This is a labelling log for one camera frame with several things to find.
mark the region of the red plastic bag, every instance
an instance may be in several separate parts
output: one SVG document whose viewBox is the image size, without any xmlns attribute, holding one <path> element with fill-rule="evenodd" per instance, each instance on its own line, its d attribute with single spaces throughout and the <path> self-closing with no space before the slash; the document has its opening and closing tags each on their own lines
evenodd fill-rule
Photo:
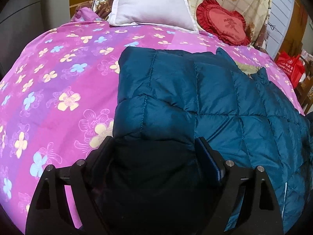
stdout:
<svg viewBox="0 0 313 235">
<path fill-rule="evenodd" d="M 277 66 L 288 76 L 293 88 L 297 87 L 301 76 L 305 72 L 305 68 L 299 58 L 300 55 L 290 57 L 283 51 L 276 61 Z"/>
</svg>

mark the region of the white pillow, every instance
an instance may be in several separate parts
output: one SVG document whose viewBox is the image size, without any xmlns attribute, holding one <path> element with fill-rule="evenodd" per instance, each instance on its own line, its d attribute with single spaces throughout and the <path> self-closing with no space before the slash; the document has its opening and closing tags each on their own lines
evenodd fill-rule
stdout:
<svg viewBox="0 0 313 235">
<path fill-rule="evenodd" d="M 112 26 L 147 24 L 199 33 L 187 0 L 114 0 Z"/>
</svg>

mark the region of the red ruffle trim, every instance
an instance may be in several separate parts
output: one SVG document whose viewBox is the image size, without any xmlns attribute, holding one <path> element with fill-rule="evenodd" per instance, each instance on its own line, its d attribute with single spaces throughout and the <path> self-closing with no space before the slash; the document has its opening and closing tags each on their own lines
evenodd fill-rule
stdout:
<svg viewBox="0 0 313 235">
<path fill-rule="evenodd" d="M 227 9 L 222 8 L 216 0 L 203 0 L 203 2 L 199 4 L 196 10 L 198 24 L 205 31 L 216 35 L 224 43 L 227 43 L 232 46 L 248 45 L 250 43 L 250 40 L 248 39 L 246 34 L 245 34 L 245 38 L 241 41 L 237 41 L 237 42 L 230 41 L 217 27 L 214 27 L 212 20 L 208 16 L 209 11 L 213 8 L 217 8 L 225 12 L 229 16 L 239 19 L 242 22 L 243 31 L 245 32 L 246 21 L 244 17 L 238 11 L 228 11 Z"/>
</svg>

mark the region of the pink floral bedsheet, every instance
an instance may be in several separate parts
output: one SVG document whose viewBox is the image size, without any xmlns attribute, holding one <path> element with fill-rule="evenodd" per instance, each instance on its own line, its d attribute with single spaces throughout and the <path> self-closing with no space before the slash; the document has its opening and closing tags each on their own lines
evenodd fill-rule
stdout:
<svg viewBox="0 0 313 235">
<path fill-rule="evenodd" d="M 40 35 L 0 83 L 0 203 L 22 232 L 44 168 L 70 166 L 112 135 L 118 59 L 127 46 L 213 53 L 221 47 L 238 62 L 266 67 L 269 79 L 303 113 L 286 75 L 253 48 L 232 47 L 207 33 L 148 25 L 112 28 L 96 19 L 96 14 L 82 16 Z"/>
</svg>

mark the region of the red heart-shaped pillow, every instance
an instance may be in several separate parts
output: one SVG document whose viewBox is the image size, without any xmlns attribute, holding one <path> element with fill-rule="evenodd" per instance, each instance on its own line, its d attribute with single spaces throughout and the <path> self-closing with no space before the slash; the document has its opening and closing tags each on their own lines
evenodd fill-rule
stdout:
<svg viewBox="0 0 313 235">
<path fill-rule="evenodd" d="M 216 0 L 203 0 L 197 11 L 199 25 L 229 45 L 248 45 L 246 21 L 238 11 L 222 8 Z"/>
</svg>

